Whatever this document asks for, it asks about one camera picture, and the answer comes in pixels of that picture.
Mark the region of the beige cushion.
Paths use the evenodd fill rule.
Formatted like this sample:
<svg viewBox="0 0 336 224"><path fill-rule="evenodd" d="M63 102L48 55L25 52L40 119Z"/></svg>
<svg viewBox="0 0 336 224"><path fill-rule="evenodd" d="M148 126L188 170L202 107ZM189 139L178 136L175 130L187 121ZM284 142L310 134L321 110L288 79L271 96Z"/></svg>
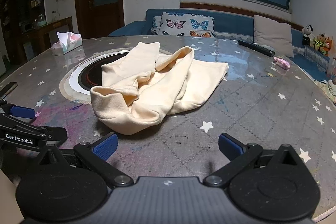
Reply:
<svg viewBox="0 0 336 224"><path fill-rule="evenodd" d="M255 43L271 47L276 53L287 57L294 57L291 26L289 24L254 15L253 27Z"/></svg>

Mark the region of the pink small toy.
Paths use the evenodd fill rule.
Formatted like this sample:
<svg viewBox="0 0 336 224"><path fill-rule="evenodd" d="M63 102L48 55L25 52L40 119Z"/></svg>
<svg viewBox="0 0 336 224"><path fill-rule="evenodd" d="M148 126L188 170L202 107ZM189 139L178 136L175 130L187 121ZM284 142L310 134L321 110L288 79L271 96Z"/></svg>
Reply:
<svg viewBox="0 0 336 224"><path fill-rule="evenodd" d="M290 64L288 63L288 61L284 60L284 59L281 59L281 58L278 58L278 57L274 57L273 58L273 62L279 66L280 68L282 69L285 69L286 71L288 69L290 69Z"/></svg>

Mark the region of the cream sweatshirt garment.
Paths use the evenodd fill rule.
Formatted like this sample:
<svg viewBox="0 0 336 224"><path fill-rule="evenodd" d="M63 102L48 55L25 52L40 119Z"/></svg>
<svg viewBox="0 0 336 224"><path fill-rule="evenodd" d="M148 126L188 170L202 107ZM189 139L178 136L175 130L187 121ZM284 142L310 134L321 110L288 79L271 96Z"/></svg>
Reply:
<svg viewBox="0 0 336 224"><path fill-rule="evenodd" d="M133 135L167 115L202 106L229 65L194 55L191 47L165 55L158 42L139 42L126 56L102 65L102 84L91 88L95 116L117 133Z"/></svg>

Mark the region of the black remote control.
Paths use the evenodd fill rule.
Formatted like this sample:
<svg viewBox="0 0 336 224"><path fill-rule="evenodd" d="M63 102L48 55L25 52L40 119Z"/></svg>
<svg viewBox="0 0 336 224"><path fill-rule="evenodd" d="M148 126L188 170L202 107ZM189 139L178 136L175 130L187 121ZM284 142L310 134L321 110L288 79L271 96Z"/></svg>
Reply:
<svg viewBox="0 0 336 224"><path fill-rule="evenodd" d="M251 50L254 50L256 52L262 53L263 55L266 55L268 57L273 57L275 54L275 51L270 50L266 47L260 46L256 43L252 43L252 42L245 42L242 40L238 40L238 45L244 46L246 48L249 48Z"/></svg>

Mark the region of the round induction cooktop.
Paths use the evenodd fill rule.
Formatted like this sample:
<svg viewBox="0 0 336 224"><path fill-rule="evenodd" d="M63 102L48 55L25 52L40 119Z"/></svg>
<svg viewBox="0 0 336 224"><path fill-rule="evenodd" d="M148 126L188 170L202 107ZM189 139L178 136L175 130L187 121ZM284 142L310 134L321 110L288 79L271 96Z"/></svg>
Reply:
<svg viewBox="0 0 336 224"><path fill-rule="evenodd" d="M95 53L90 58L80 61L60 81L62 96L79 104L91 104L90 90L102 84L101 66L124 58L132 48L119 48Z"/></svg>

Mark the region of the blue sofa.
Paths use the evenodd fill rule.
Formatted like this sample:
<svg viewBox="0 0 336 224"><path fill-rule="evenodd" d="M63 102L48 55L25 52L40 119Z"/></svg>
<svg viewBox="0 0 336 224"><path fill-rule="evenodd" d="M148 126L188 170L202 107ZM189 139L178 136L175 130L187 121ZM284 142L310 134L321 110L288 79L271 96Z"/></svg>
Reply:
<svg viewBox="0 0 336 224"><path fill-rule="evenodd" d="M145 20L131 22L109 35L112 37L151 35L151 25L154 16L161 16L164 12L181 12L184 14L198 14L214 18L214 31L217 38L253 41L253 17L227 12L215 12L191 9L148 9ZM291 29L294 57L291 60L305 70L317 81L327 81L327 66L329 58L302 44L302 32Z"/></svg>

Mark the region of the grey star tablecloth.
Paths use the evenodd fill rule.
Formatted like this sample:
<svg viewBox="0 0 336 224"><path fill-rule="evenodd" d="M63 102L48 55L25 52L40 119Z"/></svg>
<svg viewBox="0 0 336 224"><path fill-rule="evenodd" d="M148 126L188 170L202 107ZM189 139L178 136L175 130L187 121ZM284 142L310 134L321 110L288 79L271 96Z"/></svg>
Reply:
<svg viewBox="0 0 336 224"><path fill-rule="evenodd" d="M107 134L92 106L65 98L61 90L68 77L105 53L128 51L139 42L159 42L174 53L184 46L197 60L226 62L225 79L200 108L166 117L157 126L132 136L119 136L109 163L138 176L198 176L204 178L227 163L219 152L218 137L226 132L243 143L276 149L291 144L306 160L321 191L315 217L335 211L335 106L296 65L284 71L269 57L223 39L130 36L84 40L64 56L51 50L1 77L1 86L17 87L7 101L31 107L36 125L63 127L64 148L93 142Z"/></svg>

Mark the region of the butterfly print cushion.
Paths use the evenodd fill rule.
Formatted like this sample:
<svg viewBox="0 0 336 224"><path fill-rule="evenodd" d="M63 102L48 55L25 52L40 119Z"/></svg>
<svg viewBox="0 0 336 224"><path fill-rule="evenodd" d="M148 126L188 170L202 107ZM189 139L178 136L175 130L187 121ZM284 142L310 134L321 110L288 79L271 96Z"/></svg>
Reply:
<svg viewBox="0 0 336 224"><path fill-rule="evenodd" d="M211 16L164 12L158 35L214 38L214 23L215 20Z"/></svg>

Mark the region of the dark wooden side table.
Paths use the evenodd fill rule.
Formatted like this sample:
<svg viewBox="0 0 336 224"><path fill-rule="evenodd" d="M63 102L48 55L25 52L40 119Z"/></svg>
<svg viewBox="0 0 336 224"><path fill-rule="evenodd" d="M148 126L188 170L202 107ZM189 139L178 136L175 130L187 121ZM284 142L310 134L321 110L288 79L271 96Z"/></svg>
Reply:
<svg viewBox="0 0 336 224"><path fill-rule="evenodd" d="M29 34L29 38L32 42L35 53L39 54L51 48L52 45L58 41L56 32L60 30L65 30L66 32L74 31L72 26L72 16L47 23L46 25L33 30Z"/></svg>

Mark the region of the tissue box with tissues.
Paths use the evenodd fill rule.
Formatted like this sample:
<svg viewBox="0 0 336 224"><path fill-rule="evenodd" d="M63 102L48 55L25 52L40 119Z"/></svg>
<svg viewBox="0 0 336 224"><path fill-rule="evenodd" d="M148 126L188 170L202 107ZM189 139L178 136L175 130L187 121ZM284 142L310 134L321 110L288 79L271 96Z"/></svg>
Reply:
<svg viewBox="0 0 336 224"><path fill-rule="evenodd" d="M58 41L52 45L52 53L55 56L65 55L82 45L80 34L72 32L56 32Z"/></svg>

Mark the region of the panda plush toy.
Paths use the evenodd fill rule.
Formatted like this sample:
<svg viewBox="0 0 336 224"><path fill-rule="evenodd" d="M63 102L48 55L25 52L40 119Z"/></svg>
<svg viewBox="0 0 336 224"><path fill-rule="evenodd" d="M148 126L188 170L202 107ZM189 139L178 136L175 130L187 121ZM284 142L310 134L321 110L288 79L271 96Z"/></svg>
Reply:
<svg viewBox="0 0 336 224"><path fill-rule="evenodd" d="M313 42L315 36L313 35L313 27L312 25L307 25L302 29L302 44L304 46L310 45Z"/></svg>

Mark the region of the dark shelf cabinet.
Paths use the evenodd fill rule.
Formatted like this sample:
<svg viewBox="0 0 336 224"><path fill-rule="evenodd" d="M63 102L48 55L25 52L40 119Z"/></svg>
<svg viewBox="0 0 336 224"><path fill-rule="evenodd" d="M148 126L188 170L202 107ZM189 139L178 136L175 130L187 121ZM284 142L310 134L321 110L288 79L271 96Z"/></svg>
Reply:
<svg viewBox="0 0 336 224"><path fill-rule="evenodd" d="M23 44L39 15L45 15L44 0L1 0L1 29L10 63L25 59Z"/></svg>

